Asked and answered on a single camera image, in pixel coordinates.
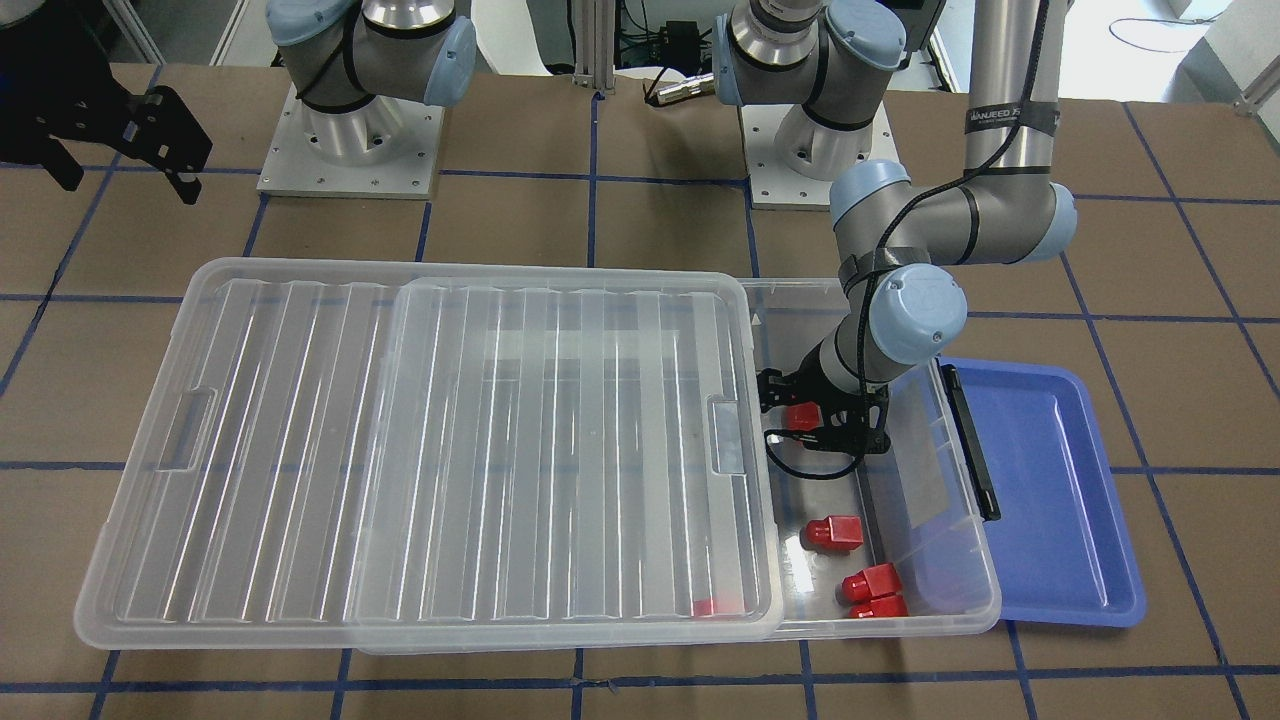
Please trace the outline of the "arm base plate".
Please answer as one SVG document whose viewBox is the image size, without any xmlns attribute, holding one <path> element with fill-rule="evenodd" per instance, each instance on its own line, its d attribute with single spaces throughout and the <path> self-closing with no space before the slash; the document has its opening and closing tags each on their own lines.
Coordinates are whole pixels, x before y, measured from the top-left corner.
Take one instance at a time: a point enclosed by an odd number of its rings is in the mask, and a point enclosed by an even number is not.
<svg viewBox="0 0 1280 720">
<path fill-rule="evenodd" d="M 899 160 L 884 105 L 855 131 L 820 126 L 797 104 L 749 105 L 740 109 L 740 120 L 751 206 L 758 210 L 824 211 L 832 182 L 849 168 Z"/>
<path fill-rule="evenodd" d="M 428 201 L 444 118 L 444 108 L 384 96 L 325 114 L 291 88 L 257 190 L 278 197 Z"/>
</svg>

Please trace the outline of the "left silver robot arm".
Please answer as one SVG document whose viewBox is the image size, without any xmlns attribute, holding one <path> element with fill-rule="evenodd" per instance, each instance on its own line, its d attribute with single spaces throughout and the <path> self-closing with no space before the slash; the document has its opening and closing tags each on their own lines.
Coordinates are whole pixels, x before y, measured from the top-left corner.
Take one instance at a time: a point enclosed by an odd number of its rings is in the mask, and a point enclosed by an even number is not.
<svg viewBox="0 0 1280 720">
<path fill-rule="evenodd" d="M 899 14 L 878 1 L 741 1 L 712 33 L 716 95 L 736 108 L 786 105 L 776 147 L 828 181 L 847 315 L 788 374 L 758 374 L 762 411 L 813 404 L 808 448 L 884 454 L 890 383 L 961 332 L 966 297 L 951 266 L 1039 261 L 1076 231 L 1073 193 L 1050 178 L 1059 131 L 1066 1 L 978 1 L 956 179 L 915 183 L 899 161 L 856 160 L 908 54 Z"/>
</svg>

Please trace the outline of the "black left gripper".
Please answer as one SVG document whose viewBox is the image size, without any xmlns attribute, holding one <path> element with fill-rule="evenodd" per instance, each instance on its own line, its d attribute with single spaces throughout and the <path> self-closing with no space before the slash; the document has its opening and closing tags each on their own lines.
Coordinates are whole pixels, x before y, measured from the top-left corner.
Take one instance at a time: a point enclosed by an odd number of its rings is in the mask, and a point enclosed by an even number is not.
<svg viewBox="0 0 1280 720">
<path fill-rule="evenodd" d="M 800 368 L 788 374 L 774 368 L 756 373 L 760 411 L 814 402 L 823 423 L 810 432 L 768 430 L 768 436 L 795 439 L 805 448 L 867 456 L 887 454 L 891 438 L 886 429 L 890 393 L 886 388 L 865 395 L 833 386 L 818 366 Z"/>
</svg>

